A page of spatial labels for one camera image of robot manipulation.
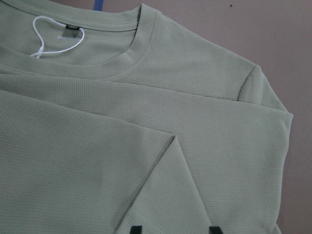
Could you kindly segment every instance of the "fold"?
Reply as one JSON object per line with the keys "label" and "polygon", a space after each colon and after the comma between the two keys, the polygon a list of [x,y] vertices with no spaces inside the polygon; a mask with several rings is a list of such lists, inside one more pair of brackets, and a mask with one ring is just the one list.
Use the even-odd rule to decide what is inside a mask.
{"label": "fold", "polygon": [[146,234],[205,234],[211,221],[194,184],[177,137],[154,167],[116,234],[142,226]]}
{"label": "fold", "polygon": [[[259,68],[246,79],[237,101],[132,83],[33,75],[1,75],[0,89],[176,136],[213,226],[224,234],[275,234],[293,114]],[[153,178],[158,176],[152,173],[142,184],[146,194],[161,186]],[[146,222],[151,231],[157,227],[152,218],[142,217],[146,194],[136,196],[120,231],[131,220]]]}
{"label": "fold", "polygon": [[174,137],[3,90],[0,109],[0,233],[114,233]]}

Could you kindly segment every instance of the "hang tag string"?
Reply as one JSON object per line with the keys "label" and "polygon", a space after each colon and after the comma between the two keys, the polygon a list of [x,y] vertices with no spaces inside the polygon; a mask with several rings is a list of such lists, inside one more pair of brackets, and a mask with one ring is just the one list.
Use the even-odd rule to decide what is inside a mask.
{"label": "hang tag string", "polygon": [[38,37],[39,37],[40,40],[41,40],[41,47],[40,47],[40,49],[38,50],[37,53],[34,53],[34,54],[32,54],[31,56],[35,56],[35,55],[36,55],[36,58],[39,59],[40,56],[41,56],[42,54],[55,54],[55,53],[65,52],[65,51],[68,51],[68,50],[71,50],[71,49],[75,48],[76,46],[78,46],[78,45],[83,41],[83,39],[84,39],[84,30],[83,30],[82,28],[79,28],[79,30],[82,32],[82,38],[78,41],[77,44],[75,44],[75,45],[73,45],[72,47],[69,47],[69,48],[67,48],[67,49],[64,49],[64,50],[43,52],[43,49],[44,49],[44,42],[43,42],[43,39],[42,39],[41,35],[39,34],[39,32],[37,31],[36,26],[35,26],[36,20],[37,20],[37,19],[40,19],[40,18],[44,18],[44,19],[51,20],[51,21],[57,23],[57,24],[60,25],[60,26],[66,27],[66,24],[57,22],[57,21],[55,21],[54,19],[52,19],[52,18],[50,18],[50,17],[46,17],[46,16],[37,16],[36,18],[34,18],[34,20],[33,20],[33,28],[34,28],[35,32],[37,33]]}

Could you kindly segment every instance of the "t-shirt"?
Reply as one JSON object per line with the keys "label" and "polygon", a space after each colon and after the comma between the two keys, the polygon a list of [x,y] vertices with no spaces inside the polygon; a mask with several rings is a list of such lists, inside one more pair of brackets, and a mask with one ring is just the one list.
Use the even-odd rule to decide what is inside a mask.
{"label": "t-shirt", "polygon": [[0,233],[281,234],[293,114],[258,64],[144,3],[0,21]]}

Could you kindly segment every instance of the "textured fabric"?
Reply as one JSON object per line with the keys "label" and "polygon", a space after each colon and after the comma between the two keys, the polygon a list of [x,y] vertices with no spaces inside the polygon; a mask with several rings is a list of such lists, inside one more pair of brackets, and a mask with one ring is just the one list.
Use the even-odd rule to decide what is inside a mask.
{"label": "textured fabric", "polygon": [[[84,40],[31,57],[40,15]],[[2,0],[0,20],[0,233],[281,233],[293,114],[259,65],[143,3]],[[78,41],[36,27],[43,51]]]}

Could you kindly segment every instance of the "black tag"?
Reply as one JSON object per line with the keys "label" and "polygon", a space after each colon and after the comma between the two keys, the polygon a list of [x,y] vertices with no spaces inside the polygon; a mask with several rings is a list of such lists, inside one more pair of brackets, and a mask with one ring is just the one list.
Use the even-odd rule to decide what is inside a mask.
{"label": "black tag", "polygon": [[74,26],[74,25],[71,25],[71,24],[67,24],[67,25],[66,25],[66,28],[72,29],[72,30],[79,30],[80,27]]}
{"label": "black tag", "polygon": [[220,227],[209,227],[209,234],[223,234]]}
{"label": "black tag", "polygon": [[142,226],[132,226],[130,230],[130,234],[141,234]]}

